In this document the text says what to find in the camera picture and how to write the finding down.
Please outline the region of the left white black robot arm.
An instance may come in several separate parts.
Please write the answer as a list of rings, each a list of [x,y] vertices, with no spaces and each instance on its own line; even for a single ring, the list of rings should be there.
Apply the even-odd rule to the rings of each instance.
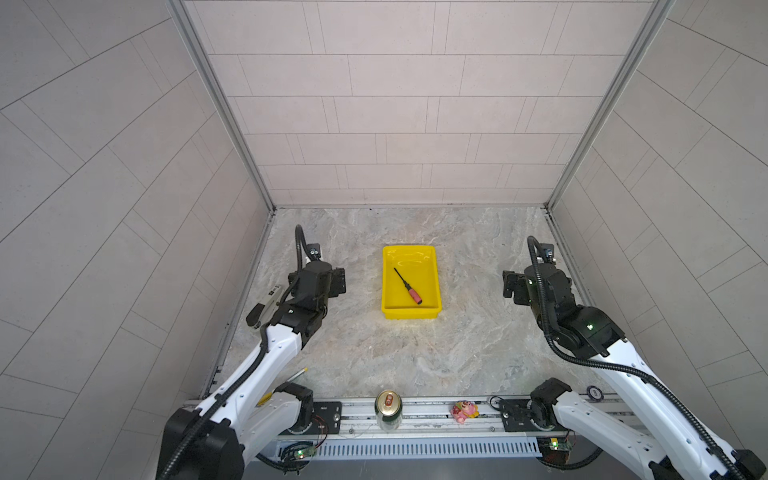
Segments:
[[[304,387],[259,402],[320,329],[329,299],[345,293],[346,278],[344,269],[312,260],[289,280],[276,311],[259,328],[259,344],[234,373],[193,410],[180,408],[168,419],[157,478],[240,479],[278,434],[307,423],[312,393]]]

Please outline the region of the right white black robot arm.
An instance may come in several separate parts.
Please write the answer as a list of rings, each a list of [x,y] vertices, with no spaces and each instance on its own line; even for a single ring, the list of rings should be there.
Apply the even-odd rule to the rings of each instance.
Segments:
[[[531,309],[560,359],[596,371],[645,426],[640,433],[551,378],[530,400],[534,426],[572,430],[643,479],[760,479],[766,464],[699,420],[640,357],[605,312],[579,305],[572,282],[551,263],[505,271],[503,295]]]

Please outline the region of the red handled screwdriver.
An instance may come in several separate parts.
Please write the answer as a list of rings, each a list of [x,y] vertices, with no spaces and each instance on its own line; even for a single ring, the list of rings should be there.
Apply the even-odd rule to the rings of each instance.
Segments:
[[[421,296],[416,292],[416,290],[404,279],[404,277],[401,275],[399,270],[397,268],[394,269],[397,276],[402,281],[405,289],[407,290],[410,298],[415,302],[416,305],[421,305],[423,303],[423,299]]]

